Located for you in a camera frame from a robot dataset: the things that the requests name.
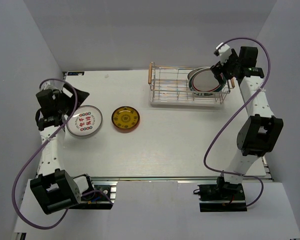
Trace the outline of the white plate red lettering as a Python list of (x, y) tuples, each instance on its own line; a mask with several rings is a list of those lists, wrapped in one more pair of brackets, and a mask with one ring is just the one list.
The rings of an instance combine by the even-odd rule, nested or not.
[(66, 127), (77, 138), (87, 138), (96, 134), (102, 127), (103, 114), (95, 106), (80, 106), (71, 117)]

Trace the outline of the yellow patterned plate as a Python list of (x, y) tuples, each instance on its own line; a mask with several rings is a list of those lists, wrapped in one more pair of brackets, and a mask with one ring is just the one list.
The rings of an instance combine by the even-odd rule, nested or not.
[(131, 106), (121, 106), (114, 110), (111, 121), (132, 122), (141, 120), (139, 112)]

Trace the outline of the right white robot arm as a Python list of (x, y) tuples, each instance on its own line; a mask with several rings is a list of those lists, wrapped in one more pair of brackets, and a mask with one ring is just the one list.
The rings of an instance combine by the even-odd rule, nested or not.
[(211, 67), (213, 75), (237, 80), (248, 115), (236, 138), (235, 156), (215, 187), (216, 195), (226, 200), (239, 190), (244, 175), (254, 162), (273, 150), (284, 123), (281, 118), (275, 117), (262, 90), (265, 75), (256, 66), (257, 47), (242, 46), (236, 53), (225, 44), (219, 45), (214, 54), (220, 61)]

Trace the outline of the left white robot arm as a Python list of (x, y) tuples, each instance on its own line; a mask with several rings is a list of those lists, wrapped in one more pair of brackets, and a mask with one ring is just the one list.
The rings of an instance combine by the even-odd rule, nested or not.
[(72, 96), (53, 86), (48, 86), (36, 94), (40, 109), (36, 112), (42, 149), (37, 177), (30, 181), (30, 189), (43, 212), (47, 215), (75, 207), (82, 197), (89, 200), (95, 196), (96, 187), (87, 174), (71, 177), (64, 167), (65, 116), (74, 110), (90, 95), (88, 92), (71, 89)]

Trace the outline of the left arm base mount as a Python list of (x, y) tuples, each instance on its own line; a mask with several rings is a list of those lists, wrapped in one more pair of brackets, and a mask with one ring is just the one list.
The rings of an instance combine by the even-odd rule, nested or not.
[(74, 210), (110, 210), (116, 199), (117, 182), (81, 174), (72, 178), (77, 184), (80, 203)]

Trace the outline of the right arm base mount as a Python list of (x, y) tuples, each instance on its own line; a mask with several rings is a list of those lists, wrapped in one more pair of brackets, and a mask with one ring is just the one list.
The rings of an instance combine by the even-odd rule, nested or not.
[(199, 196), (199, 208), (202, 213), (247, 211), (242, 184), (226, 182), (223, 176), (219, 176), (215, 184), (198, 185), (193, 194)]

